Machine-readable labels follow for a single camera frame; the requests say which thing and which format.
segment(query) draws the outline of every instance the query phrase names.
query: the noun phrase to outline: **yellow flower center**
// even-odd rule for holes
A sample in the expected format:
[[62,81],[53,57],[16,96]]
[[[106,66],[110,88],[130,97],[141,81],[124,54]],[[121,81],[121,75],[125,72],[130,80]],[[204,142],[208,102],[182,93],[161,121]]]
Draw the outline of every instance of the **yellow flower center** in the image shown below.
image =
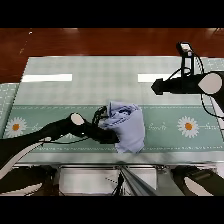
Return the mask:
[[187,130],[191,130],[191,129],[193,128],[193,125],[190,124],[190,123],[186,123],[186,124],[185,124],[185,128],[186,128]]
[[19,130],[19,124],[14,124],[14,125],[12,126],[12,130],[13,130],[13,131],[18,131],[18,130]]

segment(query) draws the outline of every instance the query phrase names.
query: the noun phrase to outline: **brown wooden surface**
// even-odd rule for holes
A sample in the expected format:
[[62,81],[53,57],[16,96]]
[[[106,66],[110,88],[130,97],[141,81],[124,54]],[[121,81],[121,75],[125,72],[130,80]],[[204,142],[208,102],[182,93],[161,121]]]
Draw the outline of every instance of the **brown wooden surface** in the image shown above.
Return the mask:
[[0,28],[0,82],[19,82],[31,56],[175,56],[178,41],[224,58],[222,28]]

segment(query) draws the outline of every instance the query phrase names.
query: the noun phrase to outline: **white daisy print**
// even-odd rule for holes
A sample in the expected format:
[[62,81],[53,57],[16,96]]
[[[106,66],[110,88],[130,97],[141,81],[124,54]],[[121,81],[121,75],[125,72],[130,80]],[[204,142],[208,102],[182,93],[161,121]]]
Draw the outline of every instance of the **white daisy print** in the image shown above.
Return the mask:
[[8,122],[5,131],[9,138],[13,138],[22,135],[26,128],[27,125],[25,119],[21,117],[15,117]]
[[68,133],[67,135],[65,135],[65,138],[70,138],[70,139],[72,139],[72,138],[75,138],[75,136],[72,135],[71,133]]
[[179,128],[178,130],[182,132],[182,135],[185,135],[185,137],[194,138],[199,133],[199,127],[194,118],[186,116],[182,117],[179,119],[177,127]]

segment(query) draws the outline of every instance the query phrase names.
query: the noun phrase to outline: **checkered tablecloth pattern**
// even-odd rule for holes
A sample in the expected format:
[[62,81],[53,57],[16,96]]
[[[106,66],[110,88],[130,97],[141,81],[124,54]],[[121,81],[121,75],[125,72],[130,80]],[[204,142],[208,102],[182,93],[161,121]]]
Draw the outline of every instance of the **checkered tablecloth pattern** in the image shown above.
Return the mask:
[[180,64],[180,57],[32,57],[24,75],[72,74],[73,80],[21,83],[15,105],[104,105],[111,100],[141,105],[201,104],[197,95],[156,96],[152,83],[138,83],[138,74],[172,74]]
[[0,85],[0,138],[3,136],[18,86],[18,83],[6,83]]

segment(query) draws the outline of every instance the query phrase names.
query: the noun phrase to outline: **crumpled cloth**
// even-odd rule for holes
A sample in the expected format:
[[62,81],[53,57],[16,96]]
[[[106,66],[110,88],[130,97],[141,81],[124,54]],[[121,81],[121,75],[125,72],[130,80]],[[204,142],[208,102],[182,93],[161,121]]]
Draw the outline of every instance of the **crumpled cloth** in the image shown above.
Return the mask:
[[115,148],[119,153],[139,152],[144,147],[145,126],[140,107],[135,104],[112,101],[107,106],[109,118],[101,122],[101,128],[115,131],[119,143]]

